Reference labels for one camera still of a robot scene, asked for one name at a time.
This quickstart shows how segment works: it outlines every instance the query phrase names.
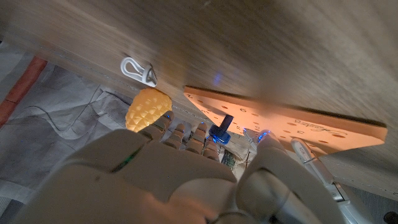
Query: blue component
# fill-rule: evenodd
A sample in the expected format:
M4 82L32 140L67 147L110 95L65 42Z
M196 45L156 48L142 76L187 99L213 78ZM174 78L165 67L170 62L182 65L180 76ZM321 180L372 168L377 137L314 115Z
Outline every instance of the blue component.
M227 144L231 139L231 136L226 132L226 130L233 119L234 117L227 114L219 127L214 124L211 125L211 128L209 129L209 135L221 144Z

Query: hole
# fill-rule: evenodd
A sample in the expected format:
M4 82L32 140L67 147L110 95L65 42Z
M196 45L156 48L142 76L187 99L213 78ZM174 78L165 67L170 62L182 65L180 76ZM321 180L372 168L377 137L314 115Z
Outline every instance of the hole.
M341 135L339 135L339 134L332 134L332 136L338 137L338 138L345 138L344 136L341 136Z

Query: robot finger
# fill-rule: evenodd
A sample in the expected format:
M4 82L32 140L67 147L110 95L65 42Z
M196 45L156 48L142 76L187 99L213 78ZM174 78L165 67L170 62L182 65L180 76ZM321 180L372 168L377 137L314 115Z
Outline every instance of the robot finger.
M202 122L198 125L192 138L187 143L187 149L190 152L201 154L206 137L207 125Z
M174 113L171 111L168 111L168 112L164 113L159 119L157 119L153 124L142 129L138 133L140 133L152 140L159 141L163 137L167 128L169 128L173 119L174 119Z
M163 143L175 149L180 149L182 138L184 137L185 126L183 124L177 125L172 135Z

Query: blue light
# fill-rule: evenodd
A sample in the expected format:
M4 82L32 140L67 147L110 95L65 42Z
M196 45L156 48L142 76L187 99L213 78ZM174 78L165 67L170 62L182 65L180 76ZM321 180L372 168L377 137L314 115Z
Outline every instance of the blue light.
M216 77L214 77L214 80L213 80L214 85L219 84L219 82L221 81L221 76L222 76L222 74L220 72L217 72Z

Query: wooden surface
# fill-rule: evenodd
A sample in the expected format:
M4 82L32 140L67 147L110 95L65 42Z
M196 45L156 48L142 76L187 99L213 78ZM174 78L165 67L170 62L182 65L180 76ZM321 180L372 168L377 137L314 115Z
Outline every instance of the wooden surface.
M323 156L348 149L384 144L384 126L305 111L287 105L258 103L241 96L186 86L184 95L208 119L220 126L225 116L233 117L228 131L243 136L244 129L271 130L284 147L303 139L314 153Z
M0 3L0 36L121 93L127 55L153 64L177 116L185 85L387 124L381 146L323 156L344 184L398 200L398 1L54 0ZM233 136L232 147L247 150Z

